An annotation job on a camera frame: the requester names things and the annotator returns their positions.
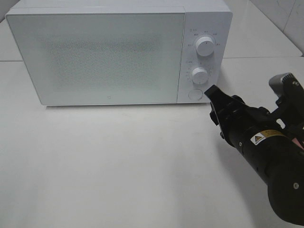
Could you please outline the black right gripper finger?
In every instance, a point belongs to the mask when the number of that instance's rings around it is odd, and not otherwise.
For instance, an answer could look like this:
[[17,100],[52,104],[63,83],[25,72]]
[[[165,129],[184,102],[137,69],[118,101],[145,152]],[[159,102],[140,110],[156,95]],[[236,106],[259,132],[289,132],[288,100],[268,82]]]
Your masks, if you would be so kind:
[[204,94],[212,104],[228,98],[228,95],[221,91],[216,85],[212,85]]

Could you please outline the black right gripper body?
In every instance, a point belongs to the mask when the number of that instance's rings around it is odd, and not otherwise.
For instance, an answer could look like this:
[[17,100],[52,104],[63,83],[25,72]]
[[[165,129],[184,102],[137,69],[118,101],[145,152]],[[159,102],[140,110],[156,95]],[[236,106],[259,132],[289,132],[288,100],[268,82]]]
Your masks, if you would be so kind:
[[285,135],[270,112],[263,107],[251,107],[238,96],[211,103],[210,116],[220,126],[223,138],[233,147],[259,147],[285,140]]

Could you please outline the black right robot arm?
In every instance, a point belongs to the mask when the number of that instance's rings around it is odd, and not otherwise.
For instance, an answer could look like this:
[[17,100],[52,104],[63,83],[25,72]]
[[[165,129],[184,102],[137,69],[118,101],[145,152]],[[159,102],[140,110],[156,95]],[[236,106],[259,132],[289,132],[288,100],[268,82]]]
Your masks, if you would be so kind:
[[206,92],[210,117],[267,185],[270,205],[282,220],[304,223],[304,107],[302,87],[277,92],[277,109],[250,107],[213,85]]

